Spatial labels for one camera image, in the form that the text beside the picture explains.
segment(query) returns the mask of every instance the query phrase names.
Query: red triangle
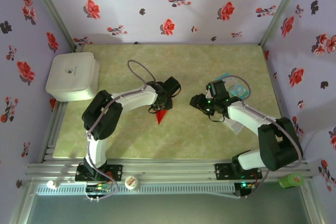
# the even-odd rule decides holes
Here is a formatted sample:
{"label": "red triangle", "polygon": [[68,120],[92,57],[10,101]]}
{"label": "red triangle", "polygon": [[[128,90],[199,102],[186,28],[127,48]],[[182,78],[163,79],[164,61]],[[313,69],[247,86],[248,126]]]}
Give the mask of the red triangle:
{"label": "red triangle", "polygon": [[156,113],[156,119],[158,120],[158,121],[157,121],[157,122],[158,122],[157,124],[160,124],[160,123],[161,123],[161,121],[162,121],[164,115],[166,115],[167,111],[168,111],[168,110],[159,110],[158,113]]}

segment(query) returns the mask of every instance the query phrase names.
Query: beige mat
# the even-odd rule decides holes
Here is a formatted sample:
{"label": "beige mat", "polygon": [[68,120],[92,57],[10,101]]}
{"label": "beige mat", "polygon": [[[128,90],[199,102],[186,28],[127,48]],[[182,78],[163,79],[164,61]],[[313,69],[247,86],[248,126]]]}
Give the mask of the beige mat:
{"label": "beige mat", "polygon": [[[231,158],[258,148],[258,138],[244,128],[235,135],[221,123],[189,105],[192,96],[205,91],[205,85],[225,74],[247,80],[252,88],[247,104],[279,117],[276,98],[259,46],[237,45],[87,45],[100,63],[99,90],[125,92],[142,85],[127,68],[134,59],[154,74],[157,81],[170,76],[182,85],[161,124],[147,112],[148,106],[122,115],[108,138],[107,158]],[[134,69],[150,81],[140,67]],[[81,116],[89,101],[69,102],[61,126],[54,157],[84,157],[85,130]]]}

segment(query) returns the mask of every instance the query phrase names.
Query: robotic arm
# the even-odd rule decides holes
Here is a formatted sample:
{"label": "robotic arm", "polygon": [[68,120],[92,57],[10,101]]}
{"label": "robotic arm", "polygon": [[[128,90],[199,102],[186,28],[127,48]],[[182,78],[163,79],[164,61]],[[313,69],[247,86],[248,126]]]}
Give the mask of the robotic arm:
{"label": "robotic arm", "polygon": [[[302,148],[288,118],[275,119],[261,114],[246,105],[240,98],[230,97],[224,83],[223,80],[208,83],[206,95],[195,95],[190,105],[202,111],[209,118],[215,112],[222,114],[224,120],[237,121],[258,135],[259,150],[246,151],[233,157],[231,166],[237,176],[253,168],[266,166],[271,171],[275,171],[284,167],[298,160],[296,147],[302,157]],[[280,125],[287,134],[284,134],[283,130],[274,123]],[[282,141],[278,142],[276,137],[282,137]]]}
{"label": "robotic arm", "polygon": [[94,167],[103,173],[106,172],[107,137],[115,131],[118,120],[124,112],[145,105],[150,105],[149,111],[172,109],[173,94],[180,88],[181,85],[179,82],[175,78],[170,77],[165,82],[147,82],[146,88],[125,93],[109,94],[106,90],[98,92],[82,115],[84,127],[87,131],[96,123],[105,107],[113,99],[115,101],[111,103],[88,136],[88,154],[83,161],[86,168],[86,174],[84,175],[95,181],[105,180],[97,173]]}

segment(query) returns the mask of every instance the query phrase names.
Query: white box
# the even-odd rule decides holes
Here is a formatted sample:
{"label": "white box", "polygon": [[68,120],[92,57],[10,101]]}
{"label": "white box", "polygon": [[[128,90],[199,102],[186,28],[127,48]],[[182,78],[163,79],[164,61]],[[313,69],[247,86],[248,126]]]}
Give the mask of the white box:
{"label": "white box", "polygon": [[88,100],[97,94],[99,63],[91,52],[57,55],[46,91],[60,102]]}

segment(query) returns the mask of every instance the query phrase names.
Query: green cup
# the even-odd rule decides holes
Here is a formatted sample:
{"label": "green cup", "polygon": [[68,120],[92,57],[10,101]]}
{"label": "green cup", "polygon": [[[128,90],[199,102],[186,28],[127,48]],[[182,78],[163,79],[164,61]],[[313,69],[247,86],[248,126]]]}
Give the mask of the green cup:
{"label": "green cup", "polygon": [[293,186],[302,186],[304,177],[300,173],[291,173],[284,177],[279,178],[279,185],[282,188],[289,188]]}

